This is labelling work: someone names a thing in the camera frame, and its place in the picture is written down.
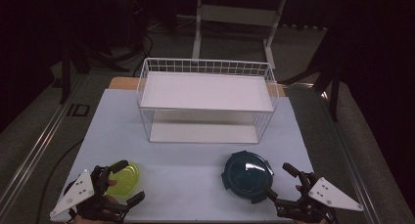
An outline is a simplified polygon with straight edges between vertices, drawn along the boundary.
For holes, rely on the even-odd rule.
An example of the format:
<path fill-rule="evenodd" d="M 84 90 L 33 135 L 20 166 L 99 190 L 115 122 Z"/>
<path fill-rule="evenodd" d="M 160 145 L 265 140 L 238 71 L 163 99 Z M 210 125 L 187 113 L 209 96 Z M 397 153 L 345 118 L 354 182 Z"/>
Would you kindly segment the metal floor rail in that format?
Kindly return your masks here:
<path fill-rule="evenodd" d="M 339 123 L 333 119 L 332 114 L 329 111 L 332 98 L 329 97 L 326 92 L 318 94 L 318 97 L 322 104 L 323 110 L 326 113 L 326 117 L 329 119 L 329 123 L 335 131 L 335 135 L 338 140 L 338 149 L 340 152 L 340 157 L 346 170 L 347 178 L 349 179 L 349 183 L 351 184 L 358 201 L 362 204 L 364 208 L 363 213 L 367 221 L 367 224 L 382 224 L 380 216 L 372 201 L 372 197 L 369 193 L 369 190 L 363 180 L 361 173 L 358 170 L 357 163 L 354 160 L 354 156 L 351 150 L 349 149 L 345 135 L 343 134 L 343 131 Z"/>
<path fill-rule="evenodd" d="M 0 221 L 10 212 L 85 78 L 81 74 L 72 81 L 62 103 L 61 90 L 48 87 L 0 134 Z"/>

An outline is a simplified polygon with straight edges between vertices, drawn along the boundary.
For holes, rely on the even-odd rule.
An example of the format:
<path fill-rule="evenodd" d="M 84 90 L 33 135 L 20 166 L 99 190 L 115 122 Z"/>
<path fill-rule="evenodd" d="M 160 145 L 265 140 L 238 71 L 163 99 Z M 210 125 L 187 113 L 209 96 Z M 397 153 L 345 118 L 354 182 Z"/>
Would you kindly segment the white wire shelf rack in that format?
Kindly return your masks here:
<path fill-rule="evenodd" d="M 137 105 L 153 143 L 257 144 L 280 93 L 268 63 L 148 58 Z"/>

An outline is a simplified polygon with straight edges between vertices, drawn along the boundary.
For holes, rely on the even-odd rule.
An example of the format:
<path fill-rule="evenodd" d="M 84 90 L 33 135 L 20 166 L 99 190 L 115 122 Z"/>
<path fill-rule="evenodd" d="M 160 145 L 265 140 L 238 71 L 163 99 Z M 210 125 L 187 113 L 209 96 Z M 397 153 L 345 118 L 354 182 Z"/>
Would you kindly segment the dark teal lidded container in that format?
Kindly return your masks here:
<path fill-rule="evenodd" d="M 221 180 L 226 190 L 251 203 L 259 203 L 267 199 L 273 175 L 267 160 L 255 153 L 240 151 L 227 159 Z"/>

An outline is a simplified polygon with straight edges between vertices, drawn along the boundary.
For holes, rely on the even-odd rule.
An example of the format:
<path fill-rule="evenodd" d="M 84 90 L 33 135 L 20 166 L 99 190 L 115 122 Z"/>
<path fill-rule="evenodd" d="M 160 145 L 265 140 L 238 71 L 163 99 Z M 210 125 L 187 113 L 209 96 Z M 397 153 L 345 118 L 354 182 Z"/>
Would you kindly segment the person's right hand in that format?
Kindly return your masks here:
<path fill-rule="evenodd" d="M 302 189 L 302 185 L 296 185 L 296 189 L 300 192 Z M 294 224 L 328 224 L 328 222 L 325 219 L 322 219 L 318 223 L 307 223 L 299 220 L 294 220 Z"/>

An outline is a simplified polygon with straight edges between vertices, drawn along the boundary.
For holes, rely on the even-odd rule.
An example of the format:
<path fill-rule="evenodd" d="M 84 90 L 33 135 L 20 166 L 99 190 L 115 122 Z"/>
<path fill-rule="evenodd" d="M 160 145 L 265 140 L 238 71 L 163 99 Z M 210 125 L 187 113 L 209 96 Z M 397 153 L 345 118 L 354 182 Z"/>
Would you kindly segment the person's left hand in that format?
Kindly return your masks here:
<path fill-rule="evenodd" d="M 114 186 L 114 185 L 116 185 L 117 181 L 116 180 L 109 180 L 107 183 L 108 183 L 109 186 Z M 106 198 L 110 202 L 118 203 L 118 201 L 115 198 L 111 197 L 111 196 L 106 195 Z M 85 219 L 80 215 L 76 215 L 73 219 L 73 224 L 105 224 L 105 222 L 101 221 L 101 220 Z"/>

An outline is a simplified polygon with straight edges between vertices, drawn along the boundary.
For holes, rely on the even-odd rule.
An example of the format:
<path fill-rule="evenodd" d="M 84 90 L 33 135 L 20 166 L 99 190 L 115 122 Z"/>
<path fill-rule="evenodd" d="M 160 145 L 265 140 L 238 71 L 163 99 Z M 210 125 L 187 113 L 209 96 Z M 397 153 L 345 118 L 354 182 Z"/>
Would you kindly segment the green lidded plastic container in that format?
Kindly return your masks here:
<path fill-rule="evenodd" d="M 121 171 L 117 173 L 111 172 L 109 179 L 116 181 L 116 184 L 107 189 L 107 195 L 119 198 L 129 198 L 132 196 L 139 183 L 140 170 L 135 162 L 130 161 Z"/>

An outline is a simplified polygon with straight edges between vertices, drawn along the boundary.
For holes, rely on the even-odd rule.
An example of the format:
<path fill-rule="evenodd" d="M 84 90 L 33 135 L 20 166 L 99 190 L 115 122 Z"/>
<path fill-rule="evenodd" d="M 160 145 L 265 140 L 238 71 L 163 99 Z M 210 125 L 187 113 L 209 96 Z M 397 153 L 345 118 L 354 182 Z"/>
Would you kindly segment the white desk frame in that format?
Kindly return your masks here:
<path fill-rule="evenodd" d="M 279 0 L 275 11 L 238 8 L 230 6 L 218 6 L 204 4 L 203 0 L 197 0 L 196 10 L 196 34 L 193 44 L 192 58 L 198 59 L 202 44 L 202 21 L 230 22 L 237 24 L 248 24 L 267 26 L 270 28 L 269 36 L 262 41 L 266 61 L 275 67 L 274 56 L 271 45 L 287 0 Z"/>

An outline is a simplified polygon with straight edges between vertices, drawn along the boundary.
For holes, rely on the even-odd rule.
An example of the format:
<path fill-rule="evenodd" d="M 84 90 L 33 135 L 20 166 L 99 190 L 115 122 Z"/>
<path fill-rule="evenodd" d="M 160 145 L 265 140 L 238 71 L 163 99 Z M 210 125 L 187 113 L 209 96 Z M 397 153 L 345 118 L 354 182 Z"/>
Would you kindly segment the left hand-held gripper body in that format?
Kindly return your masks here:
<path fill-rule="evenodd" d="M 110 173 L 109 166 L 97 165 L 92 172 L 85 169 L 69 184 L 64 196 L 50 212 L 50 218 L 68 211 L 72 218 L 80 215 L 90 220 L 122 223 L 128 207 L 110 202 L 105 196 Z"/>

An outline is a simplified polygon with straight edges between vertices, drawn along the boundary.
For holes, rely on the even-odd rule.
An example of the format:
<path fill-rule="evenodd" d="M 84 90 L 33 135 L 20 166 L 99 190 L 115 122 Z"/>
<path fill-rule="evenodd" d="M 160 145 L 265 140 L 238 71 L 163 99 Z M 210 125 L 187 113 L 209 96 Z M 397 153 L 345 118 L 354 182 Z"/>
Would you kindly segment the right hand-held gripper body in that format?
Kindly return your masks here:
<path fill-rule="evenodd" d="M 363 205 L 337 188 L 324 177 L 316 178 L 315 174 L 303 171 L 290 171 L 300 179 L 300 198 L 295 201 L 275 199 L 275 207 L 279 217 L 286 217 L 304 223 L 328 224 L 337 222 L 336 209 L 362 211 Z"/>

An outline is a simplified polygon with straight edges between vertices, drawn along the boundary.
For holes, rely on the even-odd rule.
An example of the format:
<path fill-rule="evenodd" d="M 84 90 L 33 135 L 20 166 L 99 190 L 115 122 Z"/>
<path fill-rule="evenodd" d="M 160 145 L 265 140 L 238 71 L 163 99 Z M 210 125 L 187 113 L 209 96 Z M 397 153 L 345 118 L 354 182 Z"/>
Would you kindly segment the black stand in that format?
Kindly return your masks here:
<path fill-rule="evenodd" d="M 90 66 L 86 58 L 87 55 L 89 55 L 93 60 L 103 64 L 105 67 L 108 67 L 109 69 L 120 72 L 128 72 L 128 69 L 118 66 L 116 63 L 112 62 L 108 58 L 105 58 L 102 54 L 94 51 L 86 44 L 76 40 L 66 39 L 62 43 L 61 104 L 67 101 L 71 92 L 70 65 L 74 64 L 74 66 L 81 73 L 88 73 Z"/>
<path fill-rule="evenodd" d="M 319 73 L 317 79 L 312 84 L 312 89 L 316 93 L 322 94 L 328 87 L 331 87 L 329 113 L 335 122 L 338 121 L 337 105 L 342 72 L 341 67 L 336 62 L 339 54 L 335 48 L 335 44 L 329 38 L 324 38 L 320 42 L 306 70 L 281 81 L 281 84 L 293 85 L 312 74 Z"/>

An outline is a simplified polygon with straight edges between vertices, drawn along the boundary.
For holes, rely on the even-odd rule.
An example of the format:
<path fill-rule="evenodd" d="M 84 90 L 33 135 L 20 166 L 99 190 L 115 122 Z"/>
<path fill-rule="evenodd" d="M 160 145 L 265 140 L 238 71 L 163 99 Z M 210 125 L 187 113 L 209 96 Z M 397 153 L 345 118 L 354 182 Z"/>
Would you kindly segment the black square floor frame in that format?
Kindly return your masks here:
<path fill-rule="evenodd" d="M 90 106 L 89 105 L 83 105 L 83 104 L 71 104 L 69 106 L 69 110 L 67 112 L 67 116 L 87 116 L 90 112 Z"/>

